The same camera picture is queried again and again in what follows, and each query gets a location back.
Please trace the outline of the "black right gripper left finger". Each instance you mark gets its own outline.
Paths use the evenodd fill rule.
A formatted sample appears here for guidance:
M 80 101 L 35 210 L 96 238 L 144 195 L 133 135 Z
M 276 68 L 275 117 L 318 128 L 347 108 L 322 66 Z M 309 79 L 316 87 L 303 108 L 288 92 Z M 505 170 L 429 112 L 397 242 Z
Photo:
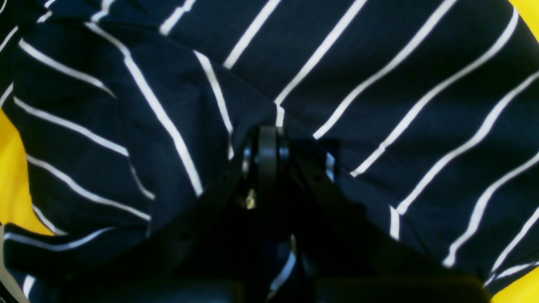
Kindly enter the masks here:
M 267 221 L 275 195 L 275 129 L 250 133 L 198 201 L 143 243 L 76 276 L 65 303 L 244 303 L 245 286 L 216 274 L 220 258 L 245 252 L 251 222 Z

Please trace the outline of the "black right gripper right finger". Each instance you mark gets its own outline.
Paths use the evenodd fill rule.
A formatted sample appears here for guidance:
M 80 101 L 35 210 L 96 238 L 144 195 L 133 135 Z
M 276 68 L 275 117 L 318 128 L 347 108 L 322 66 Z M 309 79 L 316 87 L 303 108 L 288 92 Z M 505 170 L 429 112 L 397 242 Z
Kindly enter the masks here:
M 316 303 L 488 303 L 479 280 L 398 243 L 274 128 L 275 232 L 296 236 Z

